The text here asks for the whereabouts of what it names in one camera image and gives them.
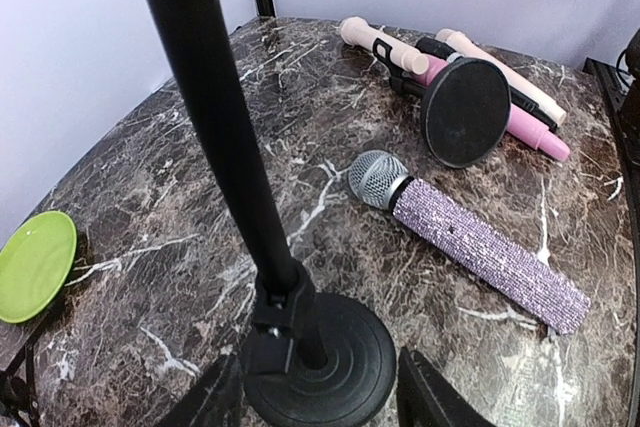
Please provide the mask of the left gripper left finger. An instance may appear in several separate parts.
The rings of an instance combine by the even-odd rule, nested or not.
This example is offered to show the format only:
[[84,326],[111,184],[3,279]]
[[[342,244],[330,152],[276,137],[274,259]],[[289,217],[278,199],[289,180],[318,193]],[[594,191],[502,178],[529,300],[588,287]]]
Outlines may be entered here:
[[242,369],[235,354],[212,363],[196,384],[160,421],[160,426],[239,426]]

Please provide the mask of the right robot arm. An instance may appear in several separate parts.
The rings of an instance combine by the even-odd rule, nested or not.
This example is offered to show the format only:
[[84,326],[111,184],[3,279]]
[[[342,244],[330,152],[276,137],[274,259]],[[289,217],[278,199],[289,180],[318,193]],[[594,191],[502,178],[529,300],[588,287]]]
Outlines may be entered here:
[[587,58],[584,71],[595,76],[623,159],[639,168],[639,32],[614,65]]

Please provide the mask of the purple glitter microphone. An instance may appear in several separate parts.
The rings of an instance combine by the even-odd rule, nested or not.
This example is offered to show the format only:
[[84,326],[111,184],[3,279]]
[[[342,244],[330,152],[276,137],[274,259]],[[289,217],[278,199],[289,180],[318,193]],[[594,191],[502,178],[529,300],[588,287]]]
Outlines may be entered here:
[[461,206],[415,178],[394,155],[370,150],[348,171],[353,194],[388,211],[452,260],[468,269],[559,335],[575,333],[590,299],[564,275]]

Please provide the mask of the pink microphone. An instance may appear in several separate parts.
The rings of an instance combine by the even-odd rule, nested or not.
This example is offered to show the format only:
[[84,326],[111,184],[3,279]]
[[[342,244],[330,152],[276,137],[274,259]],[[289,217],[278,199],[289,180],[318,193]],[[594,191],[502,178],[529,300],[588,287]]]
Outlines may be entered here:
[[[452,67],[452,64],[446,60],[431,55],[428,55],[428,58],[428,70],[422,75],[413,75],[415,80],[425,86],[428,86],[446,67]],[[532,149],[540,150],[556,161],[564,162],[570,155],[568,145],[552,133],[545,123],[514,103],[511,103],[506,130]]]

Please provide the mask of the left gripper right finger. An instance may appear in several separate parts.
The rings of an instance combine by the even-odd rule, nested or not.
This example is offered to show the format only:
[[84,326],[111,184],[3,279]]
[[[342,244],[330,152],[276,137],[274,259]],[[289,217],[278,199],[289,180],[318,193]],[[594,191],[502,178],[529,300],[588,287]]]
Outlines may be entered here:
[[398,359],[398,422],[405,426],[494,427],[417,350]]

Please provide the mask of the black tripod mic stand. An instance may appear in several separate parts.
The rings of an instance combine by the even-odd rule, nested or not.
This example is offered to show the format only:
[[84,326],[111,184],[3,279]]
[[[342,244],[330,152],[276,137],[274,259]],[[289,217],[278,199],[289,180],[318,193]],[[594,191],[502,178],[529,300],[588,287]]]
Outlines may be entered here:
[[29,338],[9,366],[1,371],[1,416],[18,426],[40,427],[35,385],[35,343]]

